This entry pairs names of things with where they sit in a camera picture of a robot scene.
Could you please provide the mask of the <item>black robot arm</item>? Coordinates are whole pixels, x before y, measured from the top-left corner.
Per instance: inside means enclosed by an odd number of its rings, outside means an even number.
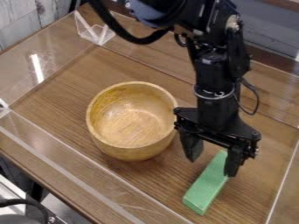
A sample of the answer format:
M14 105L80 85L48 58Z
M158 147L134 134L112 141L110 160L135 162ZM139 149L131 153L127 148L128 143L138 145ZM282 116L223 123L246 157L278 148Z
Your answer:
M256 88L244 79L251 55L238 6L230 0L123 0L122 6L136 21L155 29L139 38L118 22L103 0L88 2L110 29L128 42L148 45L172 32L178 45L188 49L198 106L174 109L174 126L191 161L200 156L204 142L228 150L224 175L234 177L246 160L256 156L262 138L239 117L244 110L240 88Z

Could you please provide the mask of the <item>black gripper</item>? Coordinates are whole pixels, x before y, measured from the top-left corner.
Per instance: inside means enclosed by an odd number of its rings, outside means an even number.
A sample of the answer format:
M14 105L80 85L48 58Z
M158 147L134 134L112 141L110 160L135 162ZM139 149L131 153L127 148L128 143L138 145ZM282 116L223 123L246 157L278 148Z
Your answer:
M175 129L180 134L183 152L194 163L203 153L203 142L228 150L224 175L235 177L246 159L258 153L260 132L239 116L244 109L236 94L200 97L196 108L176 107Z

